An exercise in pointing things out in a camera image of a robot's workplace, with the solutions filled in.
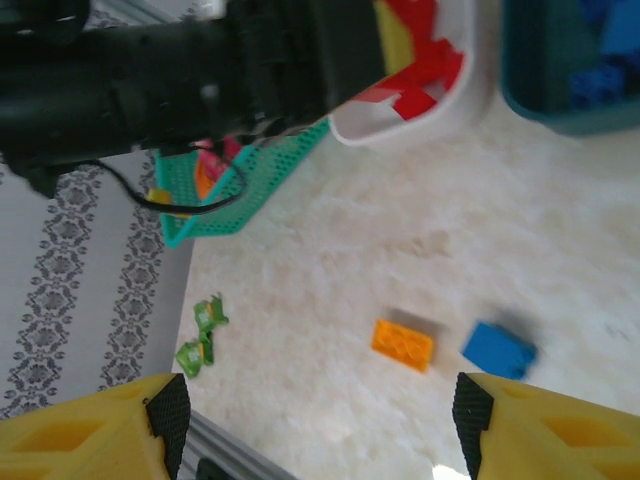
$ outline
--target white bowl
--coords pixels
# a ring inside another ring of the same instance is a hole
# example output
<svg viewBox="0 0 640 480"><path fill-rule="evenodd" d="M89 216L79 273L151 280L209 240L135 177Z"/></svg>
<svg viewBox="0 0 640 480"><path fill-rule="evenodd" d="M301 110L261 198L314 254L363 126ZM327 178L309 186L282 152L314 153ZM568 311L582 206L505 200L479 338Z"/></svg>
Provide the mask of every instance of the white bowl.
<svg viewBox="0 0 640 480"><path fill-rule="evenodd" d="M348 146L393 153L452 135L478 120L492 92L485 4L483 0L440 0L438 4L435 38L448 39L464 52L465 59L449 93L442 86L425 88L439 99L435 107L404 121L393 110L395 96L377 104L350 101L330 115L336 138Z"/></svg>

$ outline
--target blue lego brick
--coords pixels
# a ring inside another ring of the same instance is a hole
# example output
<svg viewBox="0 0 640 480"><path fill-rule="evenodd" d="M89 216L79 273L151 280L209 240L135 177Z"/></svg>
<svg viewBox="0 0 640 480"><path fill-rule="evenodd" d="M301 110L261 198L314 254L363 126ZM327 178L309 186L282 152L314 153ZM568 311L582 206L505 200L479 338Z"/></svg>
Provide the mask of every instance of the blue lego brick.
<svg viewBox="0 0 640 480"><path fill-rule="evenodd" d="M640 50L640 0L615 0L604 24L600 54L632 55Z"/></svg>
<svg viewBox="0 0 640 480"><path fill-rule="evenodd" d="M580 0L585 22L591 26L602 25L613 3L614 0Z"/></svg>
<svg viewBox="0 0 640 480"><path fill-rule="evenodd" d="M491 375L522 380L537 350L502 327L478 322L462 355Z"/></svg>
<svg viewBox="0 0 640 480"><path fill-rule="evenodd" d="M610 105L624 98L626 73L613 65L573 73L569 79L571 108L586 109Z"/></svg>

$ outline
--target black rubber pad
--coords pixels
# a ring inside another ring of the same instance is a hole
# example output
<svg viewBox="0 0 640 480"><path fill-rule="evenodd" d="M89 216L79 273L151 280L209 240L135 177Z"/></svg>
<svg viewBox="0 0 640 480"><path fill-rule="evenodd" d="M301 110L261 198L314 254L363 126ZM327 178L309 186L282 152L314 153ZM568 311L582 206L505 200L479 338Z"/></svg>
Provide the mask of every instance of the black rubber pad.
<svg viewBox="0 0 640 480"><path fill-rule="evenodd" d="M493 397L467 374L458 374L453 400L453 421L472 480L477 480L480 473L480 435L483 431L489 430L492 411Z"/></svg>
<svg viewBox="0 0 640 480"><path fill-rule="evenodd" d="M184 376L176 375L147 403L151 431L164 440L164 465L176 480L191 418L191 402Z"/></svg>

